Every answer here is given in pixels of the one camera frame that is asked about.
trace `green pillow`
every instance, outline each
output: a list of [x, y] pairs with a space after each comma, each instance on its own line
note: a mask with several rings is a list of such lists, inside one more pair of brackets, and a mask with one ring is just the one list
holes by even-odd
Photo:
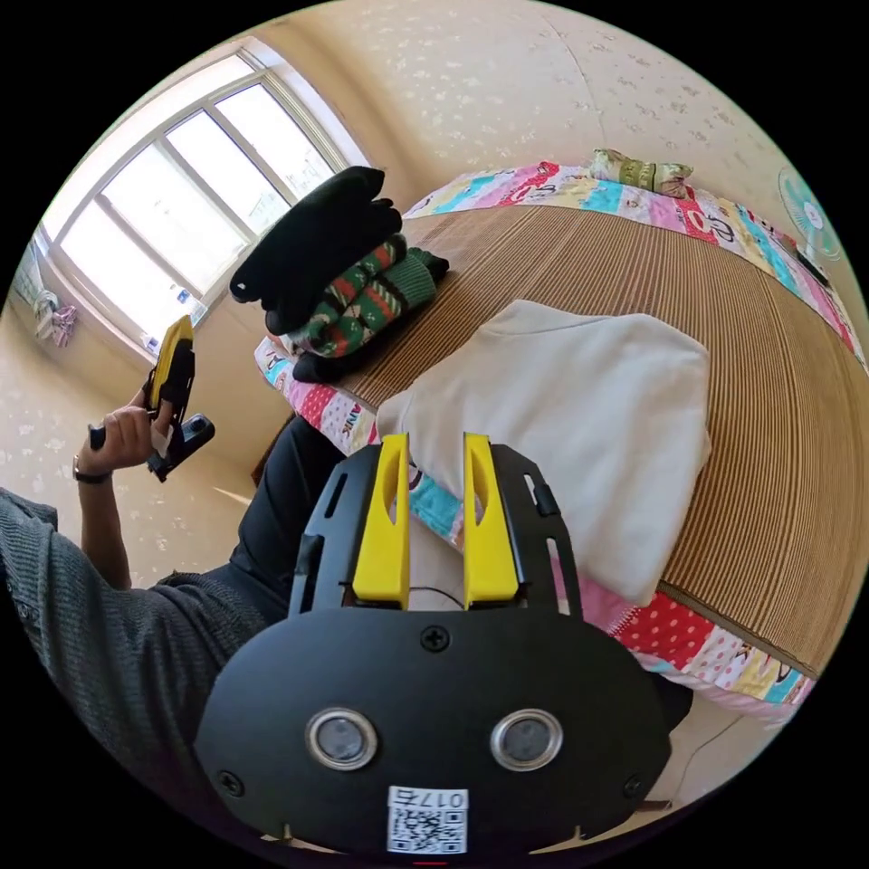
[[682, 163], [644, 163], [642, 160], [632, 160], [612, 148], [595, 148], [595, 158], [588, 173], [599, 181], [617, 181], [662, 196], [686, 199], [688, 190], [685, 178], [693, 171], [693, 166]]

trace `striped mat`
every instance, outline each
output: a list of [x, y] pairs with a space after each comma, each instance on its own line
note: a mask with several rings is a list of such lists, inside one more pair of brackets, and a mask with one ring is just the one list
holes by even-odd
[[746, 260], [612, 215], [487, 209], [404, 232], [451, 273], [342, 388], [376, 408], [518, 298], [691, 335], [711, 357], [712, 450], [661, 589], [817, 677], [869, 561], [869, 378], [841, 339]]

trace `black handle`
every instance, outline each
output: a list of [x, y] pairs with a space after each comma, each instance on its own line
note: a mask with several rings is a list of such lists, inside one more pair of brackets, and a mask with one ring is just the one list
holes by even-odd
[[91, 432], [91, 450], [96, 452], [101, 450], [106, 443], [106, 426], [105, 425], [89, 425]]

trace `screw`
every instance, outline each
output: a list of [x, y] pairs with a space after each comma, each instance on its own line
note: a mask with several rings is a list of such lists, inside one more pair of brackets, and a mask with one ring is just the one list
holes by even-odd
[[450, 635], [445, 628], [431, 625], [423, 631], [419, 641], [427, 652], [442, 652], [450, 644]]
[[625, 786], [622, 788], [622, 793], [628, 799], [633, 799], [640, 792], [642, 786], [643, 782], [640, 781], [637, 776], [631, 776], [631, 778], [625, 782]]
[[223, 788], [230, 797], [242, 797], [244, 795], [244, 785], [242, 780], [233, 772], [224, 769], [217, 773], [217, 783]]

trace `electric fan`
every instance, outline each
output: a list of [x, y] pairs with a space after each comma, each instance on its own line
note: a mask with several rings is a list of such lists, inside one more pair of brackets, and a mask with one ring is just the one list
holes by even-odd
[[819, 257], [837, 260], [841, 251], [824, 209], [794, 169], [783, 168], [778, 173], [778, 192], [790, 219], [805, 240], [805, 250], [799, 251], [800, 258], [823, 275]]

